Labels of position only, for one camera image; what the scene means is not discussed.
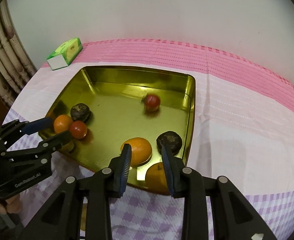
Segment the green tissue box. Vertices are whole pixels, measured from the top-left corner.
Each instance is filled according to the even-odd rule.
[[[52,70],[67,67],[82,49],[83,46],[79,38],[71,39],[51,53],[47,58],[47,62]]]

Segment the orange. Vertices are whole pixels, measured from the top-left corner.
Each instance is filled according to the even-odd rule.
[[[166,181],[165,171],[162,163],[152,165],[146,172],[145,177],[146,186],[148,189],[160,193],[168,194],[168,187]]]
[[[54,121],[54,131],[55,133],[61,133],[64,131],[68,131],[69,127],[73,123],[73,120],[69,115],[62,114],[58,116]]]
[[[131,146],[130,166],[137,166],[150,158],[152,153],[151,145],[146,139],[140,137],[131,138],[122,144],[120,150],[123,149],[125,143],[129,143]]]

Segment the human hand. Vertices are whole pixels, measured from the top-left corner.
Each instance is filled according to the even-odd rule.
[[[20,202],[20,196],[16,195],[6,200],[6,206],[0,204],[0,214],[5,215],[8,213],[19,213],[22,210],[22,204]]]

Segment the pink tablecloth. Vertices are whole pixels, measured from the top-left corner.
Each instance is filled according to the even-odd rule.
[[[45,116],[69,80],[86,65],[137,65],[189,73],[196,79],[196,120],[188,165],[204,176],[226,175],[246,195],[278,239],[294,230],[294,87],[239,56],[195,44],[132,39],[84,44],[67,68],[47,64],[23,89],[5,122]],[[34,134],[13,149],[34,147]],[[26,225],[67,176],[91,172],[52,159],[53,176],[23,192]],[[210,239],[213,239],[211,210]],[[114,239],[180,239],[183,200],[131,187],[111,203]]]

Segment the dried fruit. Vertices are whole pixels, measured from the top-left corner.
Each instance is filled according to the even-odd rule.
[[[74,105],[70,110],[70,116],[74,121],[85,122],[90,116],[90,109],[84,103]]]
[[[173,131],[167,131],[162,133],[161,135],[158,136],[156,142],[159,150],[161,150],[162,147],[162,141],[166,139],[167,143],[172,151],[172,153],[175,155],[179,152],[179,150],[182,147],[182,139],[181,137]]]

